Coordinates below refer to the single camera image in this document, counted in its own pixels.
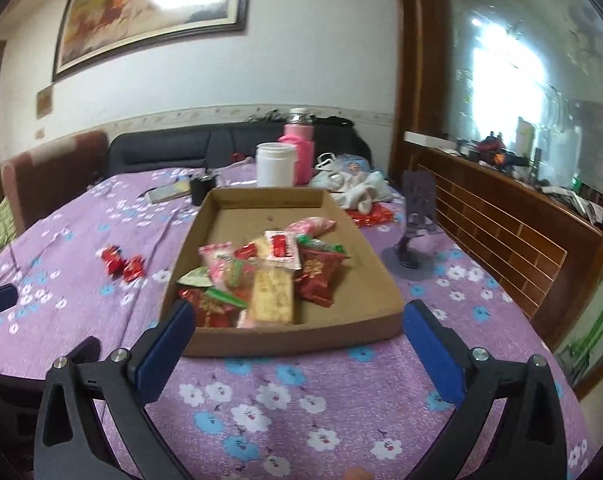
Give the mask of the small red candy packet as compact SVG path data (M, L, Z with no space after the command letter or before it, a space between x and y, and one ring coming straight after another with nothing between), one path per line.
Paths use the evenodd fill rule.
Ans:
M119 246L108 245L100 252L106 273L111 278L121 278L125 283L132 283L145 277L144 258L140 255L126 259Z

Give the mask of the green white candy packet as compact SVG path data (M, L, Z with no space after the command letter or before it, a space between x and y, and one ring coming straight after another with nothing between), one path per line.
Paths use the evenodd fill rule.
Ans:
M250 289L254 283L256 266L251 260L231 256L218 258L221 284L228 292Z

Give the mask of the large dark red snack packet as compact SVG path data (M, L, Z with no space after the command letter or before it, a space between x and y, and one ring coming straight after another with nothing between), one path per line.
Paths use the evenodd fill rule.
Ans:
M320 307L332 307L331 282L346 256L341 252L301 248L300 257L301 270L295 278L296 294Z

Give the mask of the grey phone stand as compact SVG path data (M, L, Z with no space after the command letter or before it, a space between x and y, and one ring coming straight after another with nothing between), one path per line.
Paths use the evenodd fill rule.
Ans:
M407 170L402 174L405 197L405 229L393 247L382 251L386 269L398 278L429 280L435 271L435 258L414 246L415 241L437 231L436 180L426 170Z

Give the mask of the yellow blue book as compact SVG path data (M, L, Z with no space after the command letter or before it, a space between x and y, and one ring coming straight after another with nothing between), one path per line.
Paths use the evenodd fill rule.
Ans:
M189 180L177 180L175 182L157 186L146 191L143 198L146 203L160 204L188 196L191 192Z

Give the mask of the black cup with tool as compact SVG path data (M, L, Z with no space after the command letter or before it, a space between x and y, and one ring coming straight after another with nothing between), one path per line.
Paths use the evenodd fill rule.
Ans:
M190 177L190 195L193 206L201 207L206 196L217 187L217 175L211 171Z

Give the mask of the black leather sofa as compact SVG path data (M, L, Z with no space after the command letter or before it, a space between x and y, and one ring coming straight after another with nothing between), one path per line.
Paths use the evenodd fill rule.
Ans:
M283 122L229 122L124 133L111 142L104 174L133 174L167 168L222 168L241 156L254 157L256 146L283 136ZM371 148L348 119L318 122L315 154L356 155L372 162Z

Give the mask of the beige biscuit packet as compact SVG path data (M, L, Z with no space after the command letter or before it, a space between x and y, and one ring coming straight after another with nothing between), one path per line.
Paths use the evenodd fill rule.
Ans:
M290 325L294 322L294 276L282 266L255 271L247 318L255 325Z

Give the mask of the cardboard tray box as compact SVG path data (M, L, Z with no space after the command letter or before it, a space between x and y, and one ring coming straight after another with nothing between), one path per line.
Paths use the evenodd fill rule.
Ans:
M401 333L373 247L316 188L215 188L175 263L160 323L183 356L284 356Z

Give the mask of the pink long snack packet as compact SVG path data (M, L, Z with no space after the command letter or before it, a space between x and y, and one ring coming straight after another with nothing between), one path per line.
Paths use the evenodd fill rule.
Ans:
M295 235L318 237L324 233L330 232L334 226L336 226L336 222L329 218L306 217L291 223L284 231L294 233Z

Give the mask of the white socks pile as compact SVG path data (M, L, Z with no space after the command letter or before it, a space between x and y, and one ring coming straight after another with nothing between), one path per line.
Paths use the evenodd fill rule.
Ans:
M357 211L359 214L370 214L374 204L393 199L393 190L379 171L359 174L320 171L308 186L329 192L341 209Z

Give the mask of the white plastic jar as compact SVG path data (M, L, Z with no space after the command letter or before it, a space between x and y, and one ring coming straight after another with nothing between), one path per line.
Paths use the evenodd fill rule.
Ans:
M292 188L295 185L297 151L293 144L260 143L256 148L256 178L259 188Z

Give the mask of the framed horse painting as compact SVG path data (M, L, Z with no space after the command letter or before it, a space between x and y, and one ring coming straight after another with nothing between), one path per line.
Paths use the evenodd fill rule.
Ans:
M130 51L242 32L248 0L66 0L52 80Z

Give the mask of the pink sleeved thermos bottle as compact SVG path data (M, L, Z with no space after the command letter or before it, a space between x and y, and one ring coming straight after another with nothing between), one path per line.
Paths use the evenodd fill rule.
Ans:
M313 161L315 160L314 134L315 124L309 110L303 107L291 108L279 141L295 146L297 153L297 160L295 162L296 185L308 184L313 176Z

